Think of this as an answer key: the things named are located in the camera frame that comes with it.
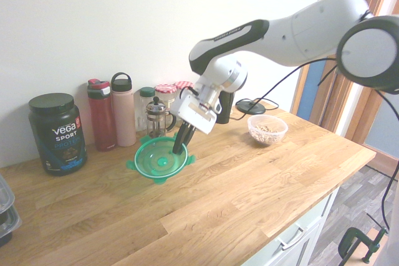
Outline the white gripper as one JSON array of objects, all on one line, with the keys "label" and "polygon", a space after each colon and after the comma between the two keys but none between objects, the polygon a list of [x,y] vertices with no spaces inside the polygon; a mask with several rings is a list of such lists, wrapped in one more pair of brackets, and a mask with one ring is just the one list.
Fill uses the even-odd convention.
[{"label": "white gripper", "polygon": [[183,152],[183,145],[188,145],[196,129],[209,134],[216,123],[216,113],[200,104],[192,93],[183,93],[181,98],[177,98],[171,104],[170,110],[174,116],[185,121],[176,135],[173,145],[174,154]]}]

